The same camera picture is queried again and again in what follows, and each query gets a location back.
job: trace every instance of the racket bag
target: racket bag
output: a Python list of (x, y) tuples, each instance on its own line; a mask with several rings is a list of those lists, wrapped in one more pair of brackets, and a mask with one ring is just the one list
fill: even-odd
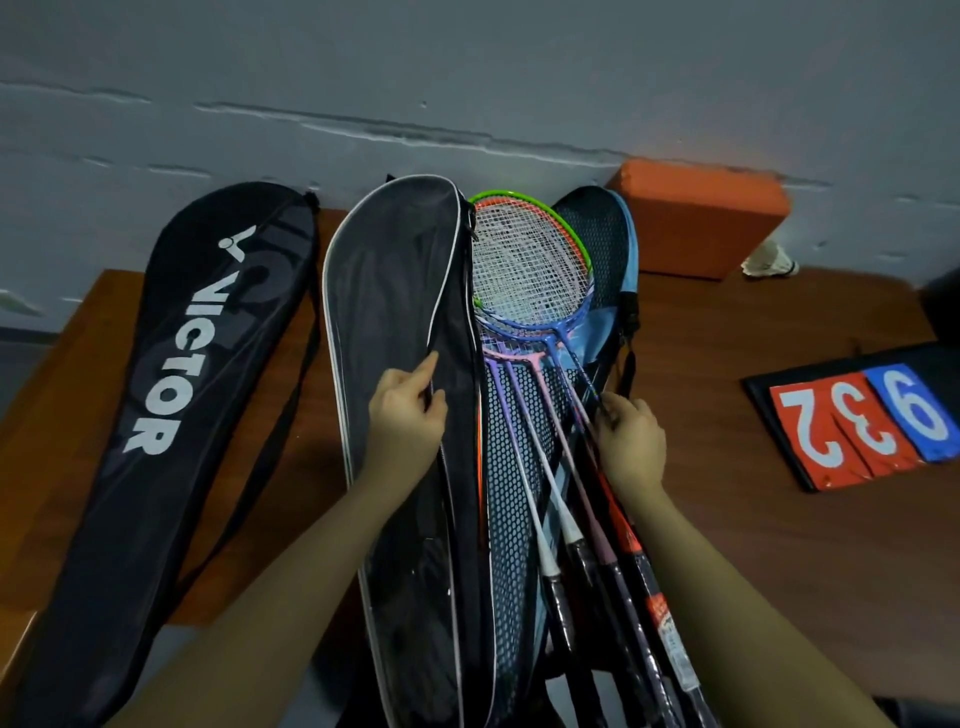
[(416, 175), (371, 192), (324, 262), (324, 318), (348, 484), (363, 468), (368, 402), (388, 368), (440, 353), (449, 411), (436, 463), (383, 528), (359, 574), (391, 726), (482, 725), (492, 693), (492, 603), (478, 494), (483, 361), (472, 321), (473, 208)]
[[(320, 343), (316, 198), (251, 182), (164, 228), (144, 277), (127, 382), (83, 518), (15, 699), (19, 728), (100, 726), (156, 632), (240, 527), (283, 451)], [(178, 575), (231, 433), (305, 291), (300, 379), (207, 559)]]
[[(598, 389), (602, 389), (621, 347), (638, 326), (636, 281), (637, 243), (629, 210), (615, 192), (598, 186), (580, 187), (554, 205), (584, 243), (593, 266), (594, 294), (585, 319), (570, 333), (571, 346)], [(563, 376), (574, 384), (591, 410), (594, 402), (584, 398), (586, 385), (578, 378), (572, 360), (562, 352)], [(565, 489), (569, 472), (540, 389), (528, 367), (515, 367), (520, 390), (527, 402), (537, 436), (551, 463), (555, 479)], [(544, 367), (544, 378), (558, 413), (569, 413), (561, 373)], [(534, 668), (545, 641), (546, 608), (540, 598), (539, 559), (534, 541), (516, 456), (512, 450), (503, 410), (497, 400), (491, 375), (481, 413), (483, 441), (480, 452), (488, 513), (494, 640), (494, 690), (488, 725), (501, 725), (515, 718), (531, 687)], [(512, 413), (517, 433), (526, 424)], [(566, 425), (571, 445), (576, 435), (572, 420)], [(529, 437), (519, 437), (527, 473), (540, 473), (540, 460)], [(531, 489), (540, 507), (540, 519), (555, 550), (560, 531), (556, 509), (548, 507), (549, 484), (531, 478)], [(568, 500), (575, 501), (576, 496)]]

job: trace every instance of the red number card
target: red number card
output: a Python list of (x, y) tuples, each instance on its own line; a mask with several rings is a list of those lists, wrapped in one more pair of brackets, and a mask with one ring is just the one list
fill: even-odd
[(832, 405), (834, 420), (874, 477), (912, 470), (922, 464), (920, 455), (886, 413), (862, 372), (818, 379), (813, 386)]
[(771, 387), (770, 397), (793, 451), (817, 490), (856, 485), (872, 477), (834, 420), (829, 396), (817, 382)]

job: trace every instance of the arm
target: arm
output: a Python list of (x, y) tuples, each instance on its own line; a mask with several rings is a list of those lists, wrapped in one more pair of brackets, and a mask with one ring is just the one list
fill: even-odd
[(336, 505), (285, 550), (109, 728), (276, 725), (300, 685), (353, 575), (380, 528), (437, 455), (446, 401), (424, 411), (437, 364), (388, 370), (370, 403), (363, 471)]
[(643, 400), (611, 393), (599, 423), (608, 480), (648, 547), (690, 659), (729, 726), (890, 728), (870, 696), (813, 646), (684, 518), (661, 479), (666, 436)]

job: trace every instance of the wooden table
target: wooden table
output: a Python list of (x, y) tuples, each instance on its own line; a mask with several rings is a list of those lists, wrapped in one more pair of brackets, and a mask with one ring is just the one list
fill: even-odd
[[(324, 249), (343, 213), (321, 217)], [(0, 663), (57, 577), (112, 424), (142, 276), (107, 271), (0, 423)], [(668, 432), (667, 487), (779, 609), (867, 690), (960, 702), (957, 464), (803, 493), (738, 380), (926, 341), (905, 285), (805, 270), (786, 280), (640, 277), (635, 396)], [(237, 427), (186, 567), (212, 545), (285, 401), (301, 308)], [(174, 615), (214, 619), (344, 491), (325, 347), (274, 481)], [(352, 592), (341, 619), (362, 629)]]

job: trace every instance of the white shuttlecock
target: white shuttlecock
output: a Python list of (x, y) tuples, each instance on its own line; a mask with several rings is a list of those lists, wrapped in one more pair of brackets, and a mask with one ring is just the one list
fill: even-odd
[(750, 256), (740, 263), (744, 276), (769, 278), (771, 276), (796, 276), (800, 264), (793, 260), (773, 240), (764, 240)]

